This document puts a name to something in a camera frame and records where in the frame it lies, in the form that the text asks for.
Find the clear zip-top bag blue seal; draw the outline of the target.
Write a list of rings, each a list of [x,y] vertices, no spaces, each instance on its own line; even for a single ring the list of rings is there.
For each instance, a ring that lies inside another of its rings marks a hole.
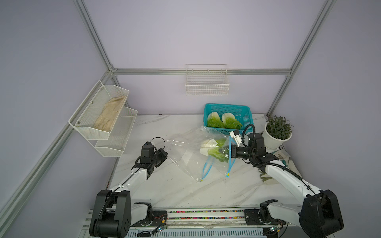
[[[165,148],[171,161],[197,182],[204,181],[214,165],[211,156],[200,153],[199,145],[173,139],[167,141]]]

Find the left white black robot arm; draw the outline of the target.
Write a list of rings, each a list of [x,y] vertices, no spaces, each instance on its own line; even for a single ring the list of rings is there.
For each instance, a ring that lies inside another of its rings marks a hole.
[[[124,238],[136,223],[151,225],[154,220],[151,203],[132,202],[132,195],[167,157],[163,148],[158,149],[152,142],[146,142],[130,175],[110,190],[98,192],[89,227],[92,237]]]

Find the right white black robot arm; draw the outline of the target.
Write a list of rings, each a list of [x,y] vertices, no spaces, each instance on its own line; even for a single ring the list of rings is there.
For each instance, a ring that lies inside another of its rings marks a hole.
[[[310,238],[326,238],[344,228],[337,196],[331,190],[321,190],[286,167],[274,154],[265,149],[264,138],[251,133],[248,143],[238,130],[230,132],[229,157],[247,160],[254,168],[266,173],[296,199],[296,204],[284,204],[270,199],[260,204],[258,219],[263,224],[275,220],[296,225]]]

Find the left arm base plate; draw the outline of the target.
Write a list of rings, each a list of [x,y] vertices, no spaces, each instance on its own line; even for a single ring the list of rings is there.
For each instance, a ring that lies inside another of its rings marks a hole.
[[[165,210],[154,210],[151,215],[148,215],[142,221],[136,222],[131,227],[157,227],[162,221],[166,221],[168,213]]]

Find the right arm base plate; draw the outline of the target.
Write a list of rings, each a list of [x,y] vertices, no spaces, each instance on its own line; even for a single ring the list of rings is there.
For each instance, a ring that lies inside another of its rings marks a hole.
[[[279,219],[274,219],[268,212],[263,212],[261,209],[245,209],[244,217],[247,225],[285,225],[286,222]]]

